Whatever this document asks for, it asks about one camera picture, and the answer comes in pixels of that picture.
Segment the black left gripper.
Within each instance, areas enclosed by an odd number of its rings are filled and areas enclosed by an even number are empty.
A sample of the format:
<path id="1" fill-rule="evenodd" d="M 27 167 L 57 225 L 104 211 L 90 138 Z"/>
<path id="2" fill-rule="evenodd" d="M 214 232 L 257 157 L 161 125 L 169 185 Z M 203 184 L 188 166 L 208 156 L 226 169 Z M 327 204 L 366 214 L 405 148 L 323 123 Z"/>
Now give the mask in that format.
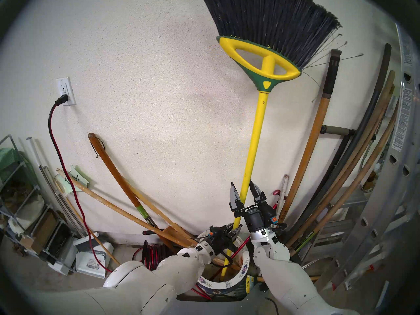
<path id="1" fill-rule="evenodd" d="M 224 250 L 235 252 L 234 242 L 239 235 L 242 226 L 234 229 L 233 225 L 234 223 L 229 223 L 222 227 L 210 226 L 210 232 L 205 238 L 205 241 L 213 249 L 214 255 L 219 255 L 224 252 Z"/>

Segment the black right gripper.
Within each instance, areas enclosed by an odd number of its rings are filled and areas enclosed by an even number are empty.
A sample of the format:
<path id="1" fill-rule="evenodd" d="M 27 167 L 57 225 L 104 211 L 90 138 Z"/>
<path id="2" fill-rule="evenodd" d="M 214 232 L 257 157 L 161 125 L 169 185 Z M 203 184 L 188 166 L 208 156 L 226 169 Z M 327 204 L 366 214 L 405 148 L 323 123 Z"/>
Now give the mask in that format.
<path id="1" fill-rule="evenodd" d="M 254 198 L 254 205 L 245 207 L 240 200 L 233 182 L 230 185 L 230 209 L 234 216 L 244 217 L 245 223 L 250 233 L 257 232 L 276 225 L 276 212 L 266 202 L 266 195 L 260 188 L 250 180 L 249 188 Z"/>

